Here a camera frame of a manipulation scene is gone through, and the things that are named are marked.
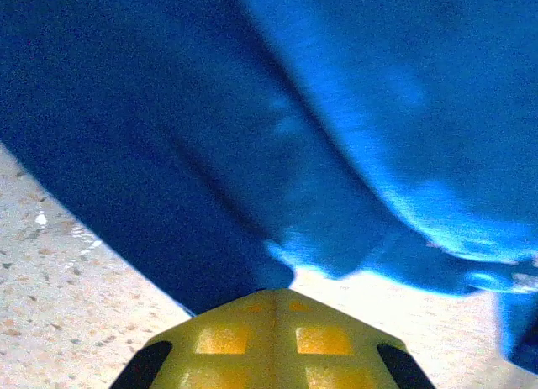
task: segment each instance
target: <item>yellow plastic object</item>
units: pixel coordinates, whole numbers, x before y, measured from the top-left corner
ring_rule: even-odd
[[[399,339],[320,302],[287,289],[262,291],[157,335],[112,388],[432,387],[405,376],[411,386],[402,386],[394,366],[403,364],[391,370],[380,344],[410,358]]]

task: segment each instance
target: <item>speckled floor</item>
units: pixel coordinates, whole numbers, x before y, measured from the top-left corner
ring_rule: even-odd
[[[108,388],[147,339],[187,319],[1,145],[0,263],[1,388]],[[491,294],[450,299],[306,271],[293,288],[398,336],[439,389],[538,388],[499,359]]]

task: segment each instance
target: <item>floor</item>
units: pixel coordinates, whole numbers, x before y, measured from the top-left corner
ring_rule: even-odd
[[[187,319],[1,145],[0,263],[2,388],[108,388],[146,340]],[[538,389],[499,358],[490,293],[453,299],[307,271],[293,289],[402,339],[438,389]]]

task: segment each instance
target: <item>terrazzo floor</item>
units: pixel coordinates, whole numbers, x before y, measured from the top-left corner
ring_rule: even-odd
[[[498,356],[492,294],[445,298],[307,271],[293,289],[399,337],[438,389],[538,388]],[[0,145],[1,388],[108,388],[150,337],[187,319]]]

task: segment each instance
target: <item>blue cloth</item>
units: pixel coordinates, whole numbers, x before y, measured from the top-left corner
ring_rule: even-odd
[[[0,139],[184,307],[493,290],[537,372],[538,0],[0,3]]]

